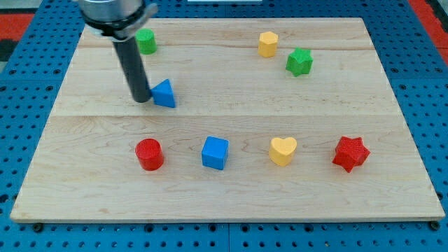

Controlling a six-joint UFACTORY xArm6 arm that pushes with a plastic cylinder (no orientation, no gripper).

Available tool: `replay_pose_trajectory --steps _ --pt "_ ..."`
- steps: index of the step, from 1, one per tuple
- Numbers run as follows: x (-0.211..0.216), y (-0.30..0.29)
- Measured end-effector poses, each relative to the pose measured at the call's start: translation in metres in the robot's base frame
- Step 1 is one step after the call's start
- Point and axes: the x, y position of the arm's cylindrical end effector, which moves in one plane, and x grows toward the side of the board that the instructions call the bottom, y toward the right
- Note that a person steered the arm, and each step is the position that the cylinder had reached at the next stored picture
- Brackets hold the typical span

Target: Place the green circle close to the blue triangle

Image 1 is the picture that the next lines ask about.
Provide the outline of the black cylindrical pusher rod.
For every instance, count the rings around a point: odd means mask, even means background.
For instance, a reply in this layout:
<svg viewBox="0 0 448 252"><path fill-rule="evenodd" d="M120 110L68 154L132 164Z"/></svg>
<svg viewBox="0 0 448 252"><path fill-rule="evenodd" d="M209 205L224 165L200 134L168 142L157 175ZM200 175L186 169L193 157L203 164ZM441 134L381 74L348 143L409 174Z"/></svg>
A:
<svg viewBox="0 0 448 252"><path fill-rule="evenodd" d="M133 100L138 103L147 102L152 94L135 38L113 42L113 47Z"/></svg>

